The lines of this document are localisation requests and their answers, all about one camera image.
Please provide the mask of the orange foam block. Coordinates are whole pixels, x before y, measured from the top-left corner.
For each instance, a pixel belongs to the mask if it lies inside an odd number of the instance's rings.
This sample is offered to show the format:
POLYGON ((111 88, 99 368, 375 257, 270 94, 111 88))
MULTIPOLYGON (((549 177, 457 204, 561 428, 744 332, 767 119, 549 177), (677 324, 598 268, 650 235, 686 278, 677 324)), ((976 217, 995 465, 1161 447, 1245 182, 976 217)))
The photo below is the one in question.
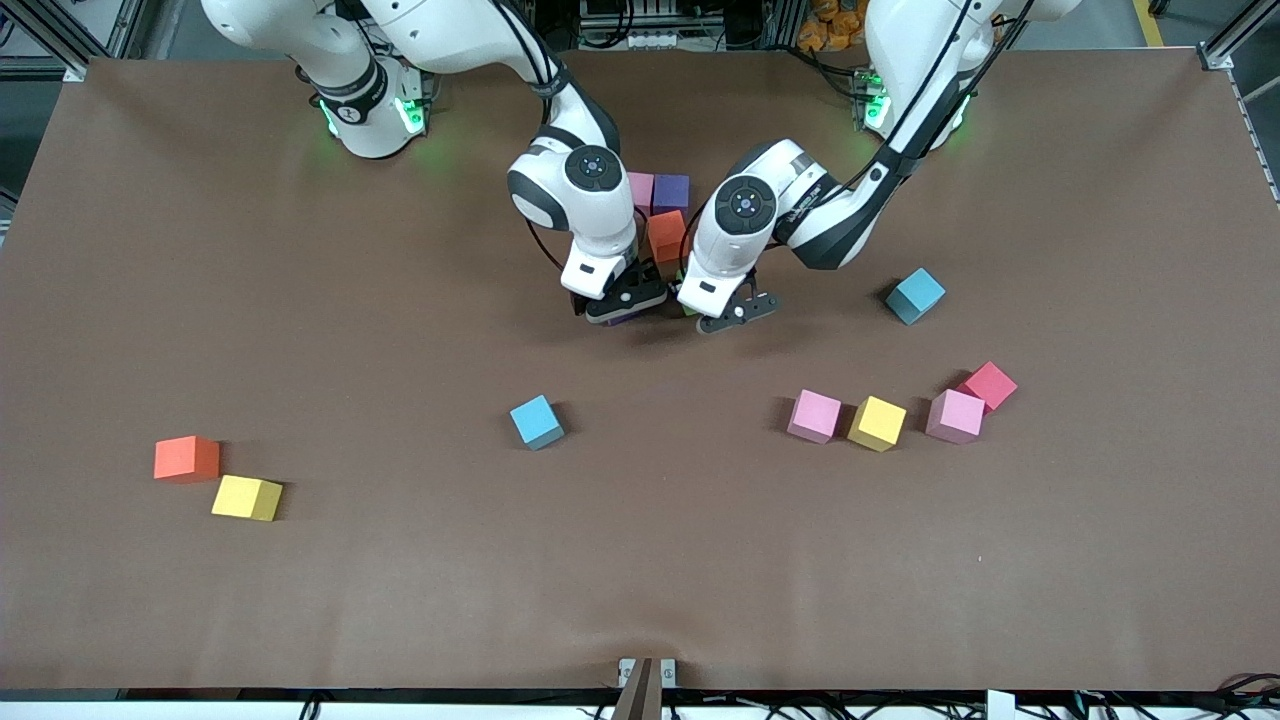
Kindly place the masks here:
POLYGON ((154 479, 174 484, 216 480, 221 475, 221 446, 202 436, 160 439, 154 450, 154 479))
POLYGON ((657 213, 649 217, 646 237, 655 263, 676 263, 689 254, 685 240, 686 219, 681 209, 657 213))

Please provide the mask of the blue foam block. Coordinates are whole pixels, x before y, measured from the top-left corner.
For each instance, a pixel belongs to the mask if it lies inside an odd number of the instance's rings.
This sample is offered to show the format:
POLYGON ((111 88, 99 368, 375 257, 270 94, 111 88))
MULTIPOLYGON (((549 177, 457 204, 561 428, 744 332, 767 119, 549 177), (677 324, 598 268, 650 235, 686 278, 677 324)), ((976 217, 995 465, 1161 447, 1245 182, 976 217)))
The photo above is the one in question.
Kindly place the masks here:
POLYGON ((920 320, 945 295, 945 287, 922 266, 901 279, 890 291, 884 304, 900 322, 911 325, 920 320))
POLYGON ((545 395, 513 407, 509 418, 522 443, 532 451, 545 448, 564 436, 564 428, 545 395))

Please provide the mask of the yellow foam block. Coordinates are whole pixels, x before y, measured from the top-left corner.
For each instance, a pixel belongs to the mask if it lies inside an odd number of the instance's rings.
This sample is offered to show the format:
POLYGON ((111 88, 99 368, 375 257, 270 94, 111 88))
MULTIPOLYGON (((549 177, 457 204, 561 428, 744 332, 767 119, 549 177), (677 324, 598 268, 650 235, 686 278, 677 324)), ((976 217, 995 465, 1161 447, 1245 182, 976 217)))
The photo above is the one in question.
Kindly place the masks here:
POLYGON ((884 452, 897 446, 906 409, 868 396, 856 409, 846 437, 861 447, 884 452))
POLYGON ((211 514, 224 518, 274 521, 284 486, 252 477, 220 478, 211 514))

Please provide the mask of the white electronics box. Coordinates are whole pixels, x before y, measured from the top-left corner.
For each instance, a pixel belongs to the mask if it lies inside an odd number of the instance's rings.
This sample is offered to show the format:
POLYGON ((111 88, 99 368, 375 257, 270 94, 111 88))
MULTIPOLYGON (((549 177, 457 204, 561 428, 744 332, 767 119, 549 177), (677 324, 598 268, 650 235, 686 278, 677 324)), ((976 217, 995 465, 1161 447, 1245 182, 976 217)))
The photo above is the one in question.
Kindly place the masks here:
POLYGON ((675 47, 701 18, 686 0, 573 0, 577 45, 591 50, 675 47))

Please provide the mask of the red foam block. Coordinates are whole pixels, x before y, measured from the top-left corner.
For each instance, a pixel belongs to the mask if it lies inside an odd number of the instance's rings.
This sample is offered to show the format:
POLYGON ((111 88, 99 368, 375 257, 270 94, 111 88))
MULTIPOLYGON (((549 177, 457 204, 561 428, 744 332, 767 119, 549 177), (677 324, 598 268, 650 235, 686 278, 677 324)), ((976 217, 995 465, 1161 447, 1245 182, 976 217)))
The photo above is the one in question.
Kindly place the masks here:
POLYGON ((995 363, 986 363, 961 380, 956 391, 983 402, 983 414, 991 414, 1018 389, 1018 383, 995 363))

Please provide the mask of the bag of orange items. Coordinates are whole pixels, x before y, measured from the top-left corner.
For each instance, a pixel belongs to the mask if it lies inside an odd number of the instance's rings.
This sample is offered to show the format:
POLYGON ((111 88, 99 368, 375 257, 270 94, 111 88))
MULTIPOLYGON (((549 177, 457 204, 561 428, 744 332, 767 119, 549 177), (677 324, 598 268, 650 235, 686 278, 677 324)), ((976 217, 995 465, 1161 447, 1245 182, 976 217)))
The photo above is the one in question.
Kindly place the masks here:
POLYGON ((806 0, 794 46, 801 53, 836 53, 865 42, 869 0, 806 0))

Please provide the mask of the large table cover sheet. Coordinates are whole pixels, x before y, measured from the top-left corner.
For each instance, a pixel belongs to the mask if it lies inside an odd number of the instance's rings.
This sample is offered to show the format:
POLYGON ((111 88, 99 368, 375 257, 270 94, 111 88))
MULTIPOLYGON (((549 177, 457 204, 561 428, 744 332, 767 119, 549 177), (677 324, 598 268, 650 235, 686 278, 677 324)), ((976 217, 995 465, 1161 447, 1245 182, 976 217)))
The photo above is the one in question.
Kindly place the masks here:
POLYGON ((0 249, 0 688, 1280 673, 1280 208, 1192 50, 1002 56, 852 263, 768 252, 780 310, 718 334, 573 315, 506 192, 509 70, 387 161, 307 96, 287 61, 61 88, 0 249), (927 436, 986 363, 1018 389, 980 437, 927 436), (868 396, 892 450, 846 437, 868 396), (216 480, 154 479, 184 436, 216 480), (275 520, 212 515, 224 475, 275 520))

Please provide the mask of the metal edge bracket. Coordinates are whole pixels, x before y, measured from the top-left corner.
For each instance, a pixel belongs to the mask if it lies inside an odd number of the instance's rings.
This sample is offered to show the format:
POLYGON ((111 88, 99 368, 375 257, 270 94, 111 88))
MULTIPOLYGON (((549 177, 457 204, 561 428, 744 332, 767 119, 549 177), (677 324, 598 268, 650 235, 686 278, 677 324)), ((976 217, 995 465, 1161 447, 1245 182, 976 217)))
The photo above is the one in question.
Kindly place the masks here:
POLYGON ((609 720, 666 720, 664 691, 677 688, 673 659, 621 659, 620 697, 609 720))

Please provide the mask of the aluminium frame rail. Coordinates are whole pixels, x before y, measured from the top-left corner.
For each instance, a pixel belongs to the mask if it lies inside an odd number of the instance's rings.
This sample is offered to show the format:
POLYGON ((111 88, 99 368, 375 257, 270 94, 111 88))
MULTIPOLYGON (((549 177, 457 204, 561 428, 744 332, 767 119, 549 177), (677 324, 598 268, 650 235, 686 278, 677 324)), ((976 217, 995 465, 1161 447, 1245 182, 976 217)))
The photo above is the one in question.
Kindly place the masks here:
POLYGON ((124 58, 154 0, 0 0, 0 81, 81 82, 124 58))

